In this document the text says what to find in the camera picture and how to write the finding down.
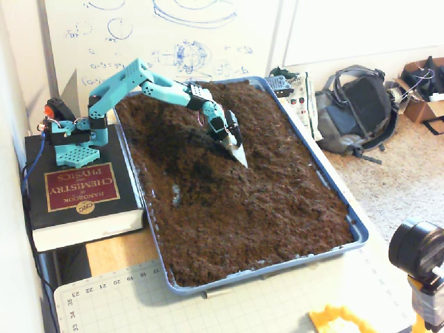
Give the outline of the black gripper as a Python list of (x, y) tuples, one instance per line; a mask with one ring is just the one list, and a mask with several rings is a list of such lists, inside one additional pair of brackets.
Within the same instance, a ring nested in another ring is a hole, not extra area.
[(215, 135), (218, 140), (223, 140), (223, 146), (228, 152), (244, 167), (248, 168), (239, 124), (231, 110), (224, 112), (224, 118), (217, 117), (215, 119)]

